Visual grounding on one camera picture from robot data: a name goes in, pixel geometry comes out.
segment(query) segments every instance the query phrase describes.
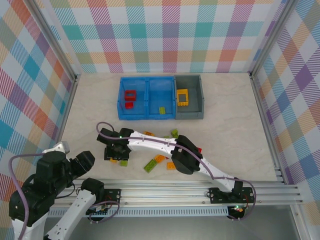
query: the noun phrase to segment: yellow lego brick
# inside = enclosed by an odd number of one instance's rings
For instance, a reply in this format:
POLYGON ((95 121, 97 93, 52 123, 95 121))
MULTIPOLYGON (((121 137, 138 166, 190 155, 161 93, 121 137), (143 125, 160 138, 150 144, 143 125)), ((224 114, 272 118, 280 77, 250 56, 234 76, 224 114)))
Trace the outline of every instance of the yellow lego brick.
POLYGON ((152 132, 148 132, 148 131, 144 131, 143 134, 144 134, 144 135, 153 136, 153 137, 156 136, 156 135, 154 135, 152 132))
POLYGON ((189 105, 189 97, 188 97, 188 89, 178 89, 176 91, 178 106, 188 106, 189 105), (185 101, 180 99, 180 95, 185 95, 185 101))
POLYGON ((110 162, 116 164, 118 162, 118 160, 114 160, 113 158, 110 158, 110 162))
POLYGON ((171 161, 171 162, 167 162, 166 163, 166 169, 167 170, 175 170, 176 169, 176 166, 175 164, 171 161))
POLYGON ((166 157, 165 157, 165 156, 162 156, 162 155, 157 155, 157 156, 154 157, 154 159, 155 159, 156 162, 159 164, 159 163, 161 163, 163 160, 165 160, 166 157))

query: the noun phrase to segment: blue storage bin compartment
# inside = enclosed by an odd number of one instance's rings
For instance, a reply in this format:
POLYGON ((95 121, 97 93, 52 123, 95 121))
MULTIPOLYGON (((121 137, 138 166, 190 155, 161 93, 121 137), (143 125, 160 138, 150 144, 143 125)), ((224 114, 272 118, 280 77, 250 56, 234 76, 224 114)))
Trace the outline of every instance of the blue storage bin compartment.
POLYGON ((143 120, 147 117, 147 81, 145 77, 122 77, 120 80, 117 110, 119 120, 143 120), (125 91, 135 90, 133 108, 125 108, 125 91))
POLYGON ((175 119, 176 94, 173 76, 150 76, 147 81, 147 119, 175 119), (160 114, 159 108, 165 108, 160 114))

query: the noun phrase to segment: table surface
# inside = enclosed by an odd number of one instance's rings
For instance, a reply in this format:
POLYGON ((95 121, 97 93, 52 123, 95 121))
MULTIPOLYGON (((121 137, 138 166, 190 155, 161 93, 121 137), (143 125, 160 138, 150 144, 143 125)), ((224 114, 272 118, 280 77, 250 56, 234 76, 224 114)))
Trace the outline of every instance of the table surface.
POLYGON ((276 181, 274 164, 261 123, 256 100, 246 73, 202 73, 203 120, 120 121, 117 99, 120 78, 124 76, 169 75, 143 73, 84 73, 72 103, 62 136, 75 157, 82 151, 95 156, 92 169, 81 178, 126 180, 205 180, 201 174, 185 175, 167 170, 164 160, 150 173, 144 166, 157 154, 152 151, 130 153, 127 167, 104 160, 105 145, 96 141, 96 124, 109 122, 118 132, 129 128, 157 137, 170 135, 177 128, 202 148, 205 158, 221 171, 251 181, 276 181))

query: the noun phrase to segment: red lego brick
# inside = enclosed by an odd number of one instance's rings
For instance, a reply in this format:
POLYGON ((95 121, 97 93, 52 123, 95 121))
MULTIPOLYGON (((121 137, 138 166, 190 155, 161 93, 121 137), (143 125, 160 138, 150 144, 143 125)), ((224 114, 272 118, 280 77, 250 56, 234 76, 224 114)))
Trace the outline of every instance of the red lego brick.
POLYGON ((124 100, 126 101, 135 101, 137 99, 136 90, 125 90, 124 91, 124 100))
POLYGON ((125 109, 133 109, 134 108, 134 103, 132 101, 126 102, 124 104, 124 106, 125 106, 125 109))

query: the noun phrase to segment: purple cable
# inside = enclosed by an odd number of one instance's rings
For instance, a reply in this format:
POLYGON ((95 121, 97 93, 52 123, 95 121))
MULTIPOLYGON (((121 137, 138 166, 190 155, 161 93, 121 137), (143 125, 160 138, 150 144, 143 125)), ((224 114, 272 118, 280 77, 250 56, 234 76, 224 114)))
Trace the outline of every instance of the purple cable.
MULTIPOLYGON (((168 142, 166 141, 162 141, 162 140, 157 140, 157 139, 153 139, 153 138, 148 138, 148 137, 137 137, 137 136, 125 136, 125 137, 112 137, 112 136, 107 136, 107 135, 104 135, 102 134, 100 131, 99 131, 99 126, 100 124, 106 124, 108 126, 110 126, 112 128, 112 130, 114 131, 114 127, 108 123, 108 122, 105 122, 105 121, 100 121, 96 124, 96 131, 98 132, 98 134, 106 139, 111 139, 111 140, 123 140, 123 139, 132 139, 132 140, 145 140, 145 141, 151 141, 151 142, 155 142, 155 143, 160 143, 160 144, 165 144, 165 145, 168 145, 168 142)), ((218 176, 218 177, 214 177, 213 173, 210 171, 210 169, 208 168, 208 166, 197 156, 195 155, 192 151, 190 151, 188 148, 184 147, 184 146, 181 146, 179 144, 175 144, 175 143, 169 143, 170 146, 175 146, 175 147, 178 147, 180 149, 183 149, 185 151, 187 151, 191 156, 193 156, 196 160, 198 160, 202 165, 203 167, 207 170, 207 172, 209 173, 210 177, 212 178, 212 180, 218 180, 218 179, 227 179, 227 180, 231 180, 231 181, 237 181, 237 182, 243 182, 243 183, 247 183, 249 184, 251 187, 252 187, 252 190, 253 190, 253 195, 254 195, 254 201, 253 201, 253 204, 252 204, 252 207, 251 207, 251 210, 241 219, 241 220, 244 220, 246 219, 248 216, 251 215, 252 211, 254 210, 255 206, 256 206, 256 201, 257 201, 257 192, 256 192, 256 189, 255 187, 253 186, 253 184, 247 180, 243 180, 243 179, 236 179, 236 178, 231 178, 231 177, 225 177, 225 176, 218 176)))
POLYGON ((91 214, 89 215, 89 220, 92 221, 92 222, 96 222, 97 224, 103 223, 103 222, 108 221, 109 219, 113 218, 113 217, 118 213, 118 211, 119 211, 119 209, 120 209, 120 204, 119 204, 117 201, 111 201, 111 200, 99 202, 99 203, 97 203, 97 204, 92 205, 90 208, 95 207, 95 206, 99 206, 99 205, 101 205, 101 204, 117 204, 117 205, 118 205, 118 208, 116 209, 116 211, 115 211, 114 214, 112 214, 111 216, 105 217, 104 219, 102 219, 102 220, 100 220, 100 221, 93 221, 93 220, 91 219, 91 215, 92 215, 93 213, 91 213, 91 214))
POLYGON ((9 173, 11 175, 13 184, 15 185, 16 190, 18 191, 18 193, 19 193, 19 195, 21 197, 21 200, 23 202, 23 206, 24 206, 24 221, 23 221, 23 226, 22 226, 22 229, 21 229, 21 233, 20 233, 20 235, 18 237, 18 240, 21 240, 24 237, 24 234, 25 234, 25 231, 26 231, 26 228, 27 228, 27 223, 28 223, 28 218, 29 218, 29 206, 28 206, 28 202, 27 202, 26 196, 25 196, 24 192, 22 191, 22 189, 21 189, 21 187, 20 187, 20 185, 18 183, 18 180, 16 178, 14 169, 12 167, 12 162, 16 158, 37 157, 37 156, 42 156, 43 154, 44 153, 16 155, 16 156, 11 157, 10 160, 9 160, 9 163, 8 163, 9 173))

